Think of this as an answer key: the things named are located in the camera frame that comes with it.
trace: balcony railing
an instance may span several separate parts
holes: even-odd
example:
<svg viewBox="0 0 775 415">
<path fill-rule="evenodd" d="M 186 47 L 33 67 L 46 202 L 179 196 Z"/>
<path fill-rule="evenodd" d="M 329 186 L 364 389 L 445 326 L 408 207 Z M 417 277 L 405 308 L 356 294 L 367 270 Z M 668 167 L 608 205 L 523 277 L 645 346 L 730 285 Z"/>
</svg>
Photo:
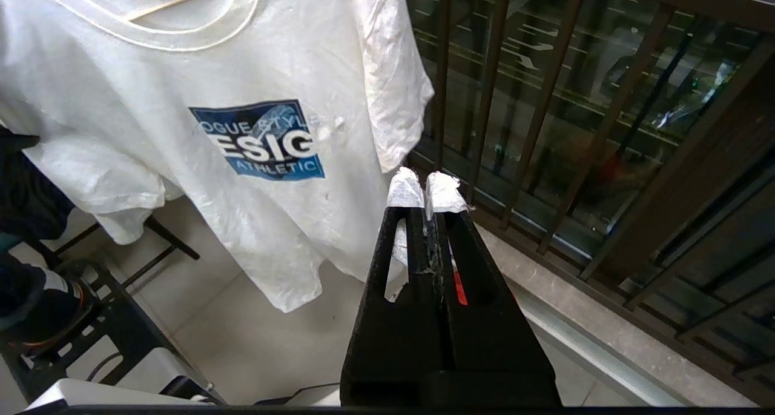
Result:
<svg viewBox="0 0 775 415">
<path fill-rule="evenodd" d="M 483 227 L 775 404 L 775 0 L 407 0 L 410 162 Z"/>
</svg>

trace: metal railing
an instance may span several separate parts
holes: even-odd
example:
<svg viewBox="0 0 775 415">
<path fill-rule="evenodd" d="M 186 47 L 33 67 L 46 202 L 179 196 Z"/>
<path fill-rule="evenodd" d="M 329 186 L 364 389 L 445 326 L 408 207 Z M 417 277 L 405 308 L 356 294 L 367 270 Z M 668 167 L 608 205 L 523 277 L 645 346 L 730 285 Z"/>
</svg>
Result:
<svg viewBox="0 0 775 415">
<path fill-rule="evenodd" d="M 587 11 L 585 7 L 589 5 L 585 4 L 586 0 L 565 0 L 559 26 L 547 30 L 524 24 L 511 26 L 510 17 L 518 12 L 513 9 L 513 0 L 467 0 L 470 1 L 467 12 L 459 10 L 457 0 L 433 1 L 432 14 L 412 7 L 411 0 L 409 7 L 410 11 L 419 12 L 424 17 L 414 20 L 415 34 L 429 73 L 435 72 L 436 92 L 427 114 L 432 117 L 431 125 L 423 141 L 410 155 L 412 166 L 421 171 L 444 169 L 457 175 L 468 203 L 479 208 L 474 211 L 474 219 L 483 227 L 570 280 L 585 293 L 638 324 L 749 398 L 760 404 L 775 404 L 775 345 L 772 349 L 751 348 L 745 341 L 751 335 L 767 335 L 767 338 L 772 335 L 775 340 L 775 326 L 762 321 L 762 316 L 767 313 L 762 316 L 750 316 L 749 313 L 751 308 L 761 308 L 763 304 L 772 307 L 770 312 L 775 313 L 775 302 L 772 301 L 775 299 L 775 259 L 770 260 L 773 248 L 761 247 L 756 253 L 741 256 L 739 263 L 723 268 L 709 282 L 697 282 L 684 276 L 698 261 L 722 247 L 730 236 L 750 229 L 753 220 L 763 211 L 769 211 L 775 202 L 775 182 L 772 182 L 775 179 L 771 177 L 771 171 L 775 170 L 772 155 L 775 130 L 770 124 L 775 119 L 775 113 L 767 100 L 767 92 L 771 92 L 767 78 L 775 76 L 775 0 L 632 0 L 655 4 L 656 10 L 648 28 L 634 55 L 628 57 L 628 65 L 614 85 L 616 90 L 610 102 L 595 110 L 601 115 L 601 120 L 593 128 L 587 128 L 592 136 L 585 145 L 583 155 L 573 163 L 572 178 L 564 191 L 557 196 L 555 204 L 544 205 L 548 210 L 541 206 L 543 210 L 535 211 L 527 206 L 534 205 L 533 182 L 540 180 L 536 179 L 536 169 L 540 168 L 540 165 L 536 166 L 540 164 L 535 161 L 536 148 L 542 130 L 546 128 L 545 122 L 553 101 L 557 98 L 565 101 L 575 95 L 560 87 L 558 78 L 570 68 L 566 64 L 568 50 L 589 54 L 589 51 L 579 51 L 578 45 L 573 45 L 577 36 L 594 35 L 578 25 L 580 14 Z M 477 12 L 482 6 L 487 6 L 488 14 Z M 679 28 L 672 25 L 671 20 L 676 14 L 690 18 L 690 26 Z M 473 21 L 461 25 L 467 17 Z M 678 50 L 674 59 L 662 71 L 665 76 L 656 78 L 656 83 L 651 86 L 650 95 L 642 101 L 647 105 L 659 100 L 660 95 L 664 97 L 662 86 L 676 67 L 684 62 L 681 50 L 685 53 L 686 44 L 708 20 L 750 32 L 757 37 L 756 45 L 745 52 L 745 58 L 737 65 L 734 75 L 706 96 L 698 118 L 684 139 L 668 147 L 672 150 L 670 157 L 651 175 L 647 185 L 633 195 L 630 204 L 623 206 L 623 214 L 613 220 L 611 231 L 593 233 L 599 236 L 599 246 L 585 252 L 580 244 L 568 241 L 570 236 L 565 231 L 568 225 L 578 224 L 573 221 L 573 213 L 579 198 L 589 187 L 590 178 L 599 174 L 599 160 L 610 154 L 612 141 L 623 147 L 617 150 L 618 156 L 637 138 L 642 142 L 659 137 L 655 131 L 645 135 L 648 130 L 640 126 L 643 116 L 623 117 L 634 103 L 641 101 L 636 92 L 643 85 L 644 75 L 651 73 L 654 61 L 664 51 L 662 39 L 667 31 L 679 31 L 683 45 L 675 47 Z M 474 37 L 470 47 L 451 40 L 454 26 Z M 507 30 L 542 32 L 553 38 L 552 47 L 543 43 L 529 45 L 520 42 L 507 37 Z M 506 44 L 514 43 L 532 46 L 534 50 L 551 51 L 540 78 L 527 75 L 508 84 L 501 83 L 500 76 L 517 73 L 502 61 L 503 51 L 521 56 L 523 65 L 526 62 L 524 55 L 506 47 Z M 460 118 L 449 113 L 449 95 L 459 94 L 448 90 L 452 73 L 458 78 L 463 75 L 473 79 L 470 84 L 476 91 L 475 98 L 467 101 L 470 111 L 466 115 L 470 116 L 463 119 L 460 150 L 454 150 L 449 145 L 447 135 L 450 123 Z M 493 98 L 507 90 L 509 101 L 518 103 L 516 98 L 519 94 L 514 95 L 514 92 L 521 87 L 514 86 L 526 84 L 532 86 L 530 99 L 533 110 L 520 153 L 513 156 L 513 172 L 504 174 L 506 149 L 502 147 L 500 151 L 496 147 L 493 168 L 483 167 L 488 126 L 492 123 Z M 642 113 L 637 115 L 645 115 L 643 111 L 647 109 L 642 108 Z M 512 121 L 504 123 L 501 141 L 510 140 L 513 127 Z M 665 142 L 659 144 L 662 144 L 660 147 L 670 145 Z M 659 150 L 660 154 L 665 151 L 664 148 Z M 716 177 L 712 177 L 713 171 L 708 171 L 714 165 L 723 166 L 717 168 Z M 670 198 L 675 198 L 675 192 L 690 184 L 700 188 L 687 192 L 685 202 L 675 207 L 666 205 Z M 651 231 L 653 237 L 648 241 L 638 239 Z M 772 237 L 765 239 L 772 243 L 775 231 L 761 233 L 764 236 L 770 234 Z M 628 260 L 629 263 L 622 264 L 622 261 Z M 747 274 L 767 271 L 767 268 L 772 268 L 769 280 L 748 283 L 747 290 L 736 296 L 720 294 L 724 293 L 725 287 L 739 284 Z M 697 302 L 710 302 L 711 307 L 676 319 L 678 313 L 671 315 L 673 310 L 665 312 L 665 308 L 655 305 L 658 302 L 664 304 L 662 300 L 671 298 L 671 284 L 675 283 L 696 293 L 701 299 Z M 729 329 L 719 329 L 730 318 L 738 317 L 742 317 L 741 322 L 745 326 L 754 329 L 752 333 L 747 330 L 747 335 L 741 336 Z M 724 338 L 737 341 L 728 342 Z"/>
</svg>

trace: white t-shirt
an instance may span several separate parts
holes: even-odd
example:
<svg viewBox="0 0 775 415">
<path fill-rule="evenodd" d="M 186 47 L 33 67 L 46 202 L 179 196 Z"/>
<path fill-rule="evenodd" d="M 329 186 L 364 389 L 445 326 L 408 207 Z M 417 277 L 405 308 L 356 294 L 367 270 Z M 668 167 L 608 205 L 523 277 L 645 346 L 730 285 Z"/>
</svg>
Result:
<svg viewBox="0 0 775 415">
<path fill-rule="evenodd" d="M 285 312 L 324 259 L 365 279 L 432 96 L 405 0 L 121 12 L 158 3 L 0 0 L 0 119 L 41 136 L 27 156 L 120 244 L 185 192 Z"/>
</svg>

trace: blue logo print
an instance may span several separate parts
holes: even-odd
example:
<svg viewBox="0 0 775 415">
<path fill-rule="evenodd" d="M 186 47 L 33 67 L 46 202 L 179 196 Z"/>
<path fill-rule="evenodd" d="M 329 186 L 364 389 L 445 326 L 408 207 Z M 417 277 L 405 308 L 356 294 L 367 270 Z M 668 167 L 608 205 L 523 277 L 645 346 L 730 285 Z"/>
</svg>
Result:
<svg viewBox="0 0 775 415">
<path fill-rule="evenodd" d="M 237 174 L 271 181 L 326 177 L 298 100 L 190 109 Z"/>
</svg>

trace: wooden hanger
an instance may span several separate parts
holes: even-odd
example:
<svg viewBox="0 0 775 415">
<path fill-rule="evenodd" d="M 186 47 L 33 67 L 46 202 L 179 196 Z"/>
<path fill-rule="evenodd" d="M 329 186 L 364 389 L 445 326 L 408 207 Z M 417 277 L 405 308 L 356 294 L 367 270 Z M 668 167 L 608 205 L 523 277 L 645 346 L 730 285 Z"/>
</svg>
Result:
<svg viewBox="0 0 775 415">
<path fill-rule="evenodd" d="M 154 12 L 163 11 L 164 9 L 167 9 L 172 6 L 177 6 L 178 4 L 182 4 L 187 1 L 191 1 L 191 0 L 172 0 L 172 1 L 168 1 L 167 3 L 162 3 L 158 6 L 150 7 L 149 9 L 143 9 L 142 11 L 131 12 L 130 14 L 127 14 L 124 16 L 124 20 L 130 21 L 130 22 L 136 21 L 139 18 L 145 17 L 146 15 L 151 15 Z"/>
</svg>

